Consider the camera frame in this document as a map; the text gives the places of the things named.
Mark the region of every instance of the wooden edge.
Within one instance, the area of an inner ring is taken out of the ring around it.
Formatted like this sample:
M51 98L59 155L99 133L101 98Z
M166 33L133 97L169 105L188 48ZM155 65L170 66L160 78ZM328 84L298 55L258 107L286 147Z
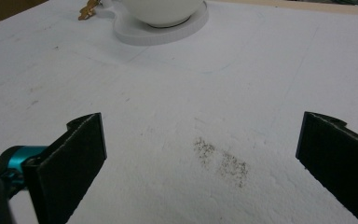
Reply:
M322 3L282 1L282 0L210 0L210 1L244 3L244 4L260 5L260 6L286 7L292 9L358 15L358 6L347 6L347 5L337 5L337 4L322 4Z

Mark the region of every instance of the white surface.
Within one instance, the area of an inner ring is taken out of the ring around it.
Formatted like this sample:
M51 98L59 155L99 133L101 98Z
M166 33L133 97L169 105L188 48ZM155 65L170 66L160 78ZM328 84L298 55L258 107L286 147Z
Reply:
M305 110L358 132L358 16L208 6L199 32L156 47L78 21L75 0L0 22L0 153L101 111L108 159L69 223L358 223L295 158ZM35 223L27 192L11 205Z

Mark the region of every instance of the white bowl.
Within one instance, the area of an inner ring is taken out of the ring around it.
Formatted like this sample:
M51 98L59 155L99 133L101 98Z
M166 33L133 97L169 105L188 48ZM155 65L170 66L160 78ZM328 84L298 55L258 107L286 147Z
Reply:
M203 0L123 0L136 19L154 27L170 27L186 21Z

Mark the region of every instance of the small yellow object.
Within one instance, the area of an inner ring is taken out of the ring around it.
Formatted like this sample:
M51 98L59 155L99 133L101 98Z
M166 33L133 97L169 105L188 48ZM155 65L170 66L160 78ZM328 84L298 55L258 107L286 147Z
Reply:
M83 7L82 9L80 9L80 16L79 16L79 20L83 21L83 20L87 20L88 18L92 17L93 15L95 15L95 10L94 8L97 7L98 5L100 5L100 1L99 0L89 0L87 2L87 5L85 7Z

